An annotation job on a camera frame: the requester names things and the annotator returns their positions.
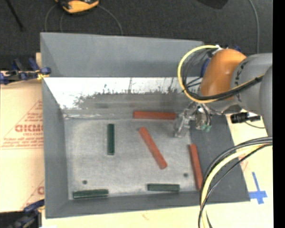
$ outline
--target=black wire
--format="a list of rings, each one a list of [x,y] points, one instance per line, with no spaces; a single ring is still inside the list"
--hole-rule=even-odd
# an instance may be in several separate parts
[[[198,77],[198,78],[191,80],[189,83],[187,83],[188,87],[190,86],[190,84],[194,83],[195,81],[198,81],[199,79],[201,79],[201,77]]]
[[[201,107],[203,108],[205,114],[206,114],[206,118],[207,118],[207,124],[211,125],[211,117],[209,115],[209,112],[207,111],[206,107],[204,106],[204,104],[201,104]]]
[[[258,15],[257,15],[257,11],[256,11],[256,8],[255,6],[253,5],[253,2],[251,0],[248,0],[252,9],[253,9],[253,12],[255,14],[255,17],[256,17],[256,53],[258,54],[259,53],[259,47],[260,47],[260,25],[259,25],[259,22],[258,22]]]
[[[118,24],[118,27],[119,27],[119,29],[120,29],[121,35],[124,35],[123,28],[122,28],[120,22],[118,21],[118,19],[117,19],[109,10],[107,10],[107,9],[104,8],[103,6],[97,5],[97,7],[98,7],[98,8],[101,8],[101,9],[104,10],[104,11],[106,11],[108,14],[110,14],[110,15],[114,18],[114,20],[115,20],[115,21],[117,22],[117,24]],[[62,30],[62,20],[63,20],[63,17],[64,17],[64,15],[65,15],[65,13],[66,13],[66,12],[64,11],[64,13],[61,15],[60,20],[59,20],[59,29],[60,29],[61,32],[63,32],[63,30]]]
[[[233,164],[229,169],[228,171],[213,185],[213,187],[208,191],[206,197],[205,197],[205,200],[203,201],[202,205],[200,206],[200,213],[199,213],[199,219],[198,219],[198,226],[200,228],[200,220],[201,220],[201,215],[203,213],[203,210],[206,206],[206,202],[208,201],[208,198],[211,196],[211,194],[213,193],[214,189],[218,186],[218,184],[228,175],[228,173],[230,173],[238,164],[240,164],[241,162],[243,162],[245,159],[247,159],[248,157],[250,157],[251,155],[253,155],[254,153],[256,153],[257,151],[265,148],[265,147],[268,147],[268,146],[271,146],[272,144],[267,144],[267,145],[264,145],[254,151],[252,151],[251,153],[249,153],[248,155],[246,155],[245,157],[243,157],[241,160],[237,161],[235,164]]]
[[[194,98],[196,98],[198,100],[211,100],[211,99],[214,99],[214,100],[224,100],[224,99],[227,99],[227,98],[229,98],[231,96],[234,96],[234,95],[238,94],[240,91],[243,91],[246,88],[249,88],[249,87],[251,87],[251,86],[261,82],[262,78],[263,78],[263,76],[256,77],[254,80],[249,81],[249,82],[243,84],[242,86],[240,86],[240,87],[238,87],[236,89],[231,89],[231,90],[229,90],[227,92],[223,92],[223,93],[217,94],[217,95],[210,95],[210,96],[200,96],[200,95],[198,95],[196,93],[193,93],[193,92],[189,91],[189,89],[188,89],[188,87],[186,85],[184,85],[184,87],[185,87],[185,90],[187,91],[187,93],[189,95],[191,95],[192,97],[194,97]]]
[[[120,22],[118,21],[118,19],[114,16],[114,14],[112,14],[109,10],[107,10],[105,7],[103,6],[100,6],[100,5],[97,5],[97,7],[101,8],[102,10],[106,11],[108,14],[110,14],[114,20],[117,22],[118,24],[118,27],[120,29],[120,34],[123,36],[124,35],[124,32],[123,32],[123,28],[122,28],[122,25],[120,24]]]
[[[255,125],[250,124],[250,123],[248,123],[248,122],[244,122],[244,123],[246,123],[247,125],[249,125],[249,126],[251,126],[251,127],[255,127],[255,128],[259,128],[259,129],[264,129],[264,128],[265,128],[265,127],[258,127],[258,126],[255,126]]]
[[[187,87],[188,87],[188,88],[191,88],[191,87],[194,87],[194,86],[198,86],[198,85],[200,85],[200,84],[201,84],[201,82],[196,83],[196,84],[192,84],[192,85],[187,85]]]
[[[194,55],[188,60],[188,62],[183,65],[183,67],[185,67],[184,70],[183,70],[184,74],[183,74],[183,77],[182,77],[182,83],[183,83],[183,85],[186,85],[186,84],[187,84],[186,81],[187,81],[187,77],[188,77],[189,70],[195,65],[195,61],[197,60],[197,58],[199,58],[200,55],[202,55],[203,53],[205,53],[205,55],[201,58],[201,60],[202,60],[202,59],[206,56],[207,52],[208,52],[207,49],[201,50],[200,52],[194,54]]]
[[[55,5],[53,5],[48,11],[47,11],[47,14],[46,14],[46,18],[44,20],[44,31],[47,32],[48,30],[48,17],[49,17],[49,14],[51,13],[51,11],[53,10],[54,7],[56,7],[58,5],[58,3],[56,3]]]
[[[236,146],[233,146],[227,150],[225,150],[224,152],[222,152],[220,155],[218,155],[212,162],[211,164],[208,166],[205,175],[203,176],[203,179],[205,180],[210,172],[213,170],[213,168],[217,165],[218,162],[220,162],[222,159],[224,159],[226,156],[228,156],[229,154],[235,152],[237,149],[240,149],[242,147],[247,147],[247,146],[251,146],[251,145],[255,145],[255,144],[268,144],[269,142],[271,143],[273,140],[272,137],[262,137],[262,138],[257,138],[257,139],[252,139],[243,143],[240,143]]]

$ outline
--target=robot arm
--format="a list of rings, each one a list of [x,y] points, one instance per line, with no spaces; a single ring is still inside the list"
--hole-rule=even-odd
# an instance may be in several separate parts
[[[203,46],[192,51],[205,48],[214,47]],[[216,47],[213,56],[201,67],[204,74],[197,94],[189,91],[186,80],[180,76],[183,59],[179,82],[193,103],[176,120],[175,136],[185,134],[189,120],[195,121],[197,129],[209,131],[212,115],[236,116],[242,110],[262,116],[267,133],[272,136],[272,53],[246,57],[237,50]]]

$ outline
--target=gray sheet metal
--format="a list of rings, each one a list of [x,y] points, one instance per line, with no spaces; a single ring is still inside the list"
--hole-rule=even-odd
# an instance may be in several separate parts
[[[86,77],[159,77],[164,80],[165,77],[175,77],[181,57],[202,44],[198,41],[174,39],[41,33],[43,66],[53,69],[51,77],[62,77],[61,79],[66,80],[65,85],[61,82],[55,84],[55,78],[50,77],[43,83],[47,218],[198,205],[199,193],[194,191],[189,159],[185,156],[185,150],[188,149],[184,145],[190,142],[189,136],[183,139],[171,138],[172,122],[130,119],[133,109],[138,106],[141,106],[139,110],[180,111],[188,103],[181,92],[176,94],[176,98],[172,97],[173,94],[163,91],[156,96],[139,95],[139,98],[132,94],[133,92],[130,96],[100,94],[100,101],[93,105],[96,103],[93,100],[95,98],[89,96],[95,91],[91,86],[87,86],[83,87],[87,89],[86,94],[75,90],[75,97],[78,92],[83,96],[78,98],[79,104],[73,105],[73,98],[70,98],[72,107],[65,107],[63,101],[76,87],[72,84],[67,87],[68,77],[81,77],[78,80],[82,82]],[[114,113],[125,114],[127,117],[112,117],[108,114],[112,109],[108,111],[107,106],[119,106],[117,102],[122,106],[113,107]],[[95,110],[103,111],[105,117],[91,119]],[[108,123],[116,124],[115,155],[109,157],[106,155],[106,136],[103,136]],[[154,138],[167,158],[168,168],[157,178],[156,164],[152,162],[153,159],[139,136],[135,136],[136,128],[141,124],[147,126],[151,133],[156,132]],[[197,132],[196,138],[192,139],[201,155],[202,170],[205,170],[211,158],[215,158],[222,150],[220,148],[232,145],[230,131],[224,121],[216,122],[214,119],[211,131],[207,136],[204,134]],[[141,162],[139,170],[135,172],[135,158],[138,160],[140,156],[150,165],[145,166]],[[112,157],[122,161],[110,162],[112,159],[107,158]],[[104,177],[109,171],[112,171],[110,176]],[[216,196],[217,201],[248,199],[247,193],[242,192],[245,182],[240,174],[230,174],[230,188],[223,189]],[[145,182],[156,181],[179,182],[181,191],[173,194],[148,194],[143,190]],[[74,190],[100,186],[110,186],[112,195],[87,200],[73,200],[70,195]]]
[[[54,77],[175,77],[181,58],[203,45],[195,40],[48,32],[40,40],[42,66],[50,67]]]

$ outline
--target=black cable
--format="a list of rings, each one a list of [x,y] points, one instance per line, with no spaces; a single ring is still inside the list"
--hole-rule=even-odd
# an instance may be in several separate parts
[[[9,7],[10,11],[12,12],[14,18],[16,19],[16,21],[18,23],[20,31],[25,31],[26,29],[25,29],[24,25],[21,23],[21,21],[20,21],[18,15],[17,15],[16,11],[14,10],[14,7],[11,4],[10,0],[5,0],[5,1],[8,4],[8,7]]]
[[[245,159],[247,159],[248,157],[250,157],[251,155],[253,155],[254,153],[256,153],[257,151],[265,148],[265,147],[268,147],[268,146],[271,146],[272,144],[267,144],[267,145],[264,145],[254,151],[252,151],[251,153],[249,153],[248,155],[246,155],[245,157],[243,157],[241,160],[238,160],[235,164],[233,164],[229,169],[228,171],[213,185],[213,187],[208,191],[206,197],[205,197],[205,200],[203,201],[202,205],[200,206],[200,213],[199,213],[199,219],[198,219],[198,226],[200,228],[200,220],[201,220],[201,215],[204,211],[204,208],[206,206],[206,202],[208,201],[209,197],[211,196],[211,194],[213,193],[214,189],[218,186],[218,184],[228,175],[228,173],[230,173],[237,165],[239,165],[241,162],[243,162]]]
[[[201,84],[201,82],[196,83],[196,84],[192,84],[192,85],[187,85],[187,87],[188,87],[188,88],[191,88],[191,87],[194,87],[194,86],[198,86],[198,85],[200,85],[200,84]]]
[[[47,14],[46,14],[46,18],[44,20],[44,31],[47,32],[48,30],[48,17],[49,17],[49,14],[51,13],[51,11],[53,10],[54,7],[56,7],[58,5],[58,3],[56,3],[55,5],[53,5],[48,11],[47,11]]]
[[[273,140],[272,137],[262,137],[262,138],[257,138],[257,139],[252,139],[243,143],[240,143],[236,146],[233,146],[227,150],[225,150],[224,152],[222,152],[220,155],[218,155],[212,162],[211,164],[208,166],[205,175],[203,176],[204,180],[209,176],[210,172],[213,170],[213,168],[217,165],[218,162],[220,162],[222,159],[224,159],[226,156],[228,156],[229,154],[235,152],[237,149],[240,149],[242,147],[247,147],[247,146],[251,146],[251,145],[256,145],[256,144],[267,144],[267,143],[271,143]]]
[[[224,99],[227,99],[231,96],[238,94],[240,91],[242,91],[244,89],[247,89],[247,88],[261,82],[262,79],[263,79],[263,76],[259,76],[259,77],[256,77],[255,79],[251,80],[251,81],[248,81],[247,83],[243,84],[242,86],[240,86],[236,89],[231,89],[227,92],[223,92],[223,93],[217,94],[217,95],[210,95],[210,96],[200,96],[196,93],[189,91],[189,89],[186,85],[184,85],[184,87],[185,87],[185,90],[187,91],[187,93],[197,100],[211,100],[211,99],[224,100]]]
[[[121,35],[124,35],[123,28],[122,28],[120,22],[118,21],[118,19],[117,19],[109,10],[107,10],[107,9],[104,8],[103,6],[97,5],[97,7],[101,8],[101,9],[104,10],[104,11],[106,11],[108,14],[110,14],[110,15],[114,18],[114,20],[115,20],[115,21],[117,22],[117,24],[118,24],[118,27],[119,27],[119,29],[120,29]],[[61,15],[60,20],[59,20],[59,28],[60,28],[60,31],[61,31],[61,32],[63,32],[63,30],[62,30],[62,21],[63,21],[63,17],[64,17],[64,15],[65,15],[65,13],[66,13],[66,12],[64,11],[64,13]]]
[[[258,54],[259,53],[259,47],[260,47],[260,25],[259,25],[259,22],[258,22],[258,15],[257,15],[257,11],[256,11],[256,8],[255,6],[253,5],[253,2],[251,0],[248,0],[252,9],[253,9],[253,12],[255,14],[255,17],[256,17],[256,53]]]
[[[182,83],[183,85],[187,85],[186,81],[188,78],[188,73],[189,70],[195,65],[195,61],[197,60],[197,58],[199,58],[199,56],[201,56],[203,53],[205,53],[205,55],[201,58],[201,60],[206,56],[207,54],[207,49],[203,49],[198,53],[195,53],[194,55],[192,55],[192,57],[188,60],[188,62],[186,64],[183,65],[184,69],[183,69],[183,76],[182,76]]]
[[[122,28],[120,22],[118,21],[118,19],[114,16],[114,14],[112,14],[109,10],[107,10],[107,9],[104,8],[103,6],[97,5],[97,7],[101,8],[101,9],[104,10],[104,11],[106,11],[108,14],[110,14],[110,15],[114,18],[114,20],[117,22],[118,27],[119,27],[119,29],[120,29],[120,34],[123,36],[123,35],[124,35],[123,28]]]
[[[255,126],[255,125],[250,124],[250,123],[248,123],[248,122],[244,122],[244,123],[246,123],[247,125],[249,125],[249,126],[251,126],[251,127],[255,127],[255,128],[259,128],[259,129],[264,129],[264,128],[265,128],[265,127],[258,127],[258,126]]]

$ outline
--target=red wooden stick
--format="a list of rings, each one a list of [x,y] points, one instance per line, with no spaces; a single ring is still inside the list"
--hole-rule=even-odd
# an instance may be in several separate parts
[[[148,130],[145,127],[141,127],[138,130],[139,134],[141,135],[142,139],[148,146],[151,154],[153,155],[154,159],[156,160],[157,164],[161,169],[167,167],[167,162],[163,158],[162,154],[160,153],[159,149],[157,148],[156,144],[154,143],[152,137],[150,136]]]
[[[198,156],[198,150],[195,144],[189,145],[190,157],[191,157],[191,164],[193,168],[194,178],[195,178],[195,185],[196,189],[200,190],[203,184],[203,174],[201,173],[200,169],[200,160]]]

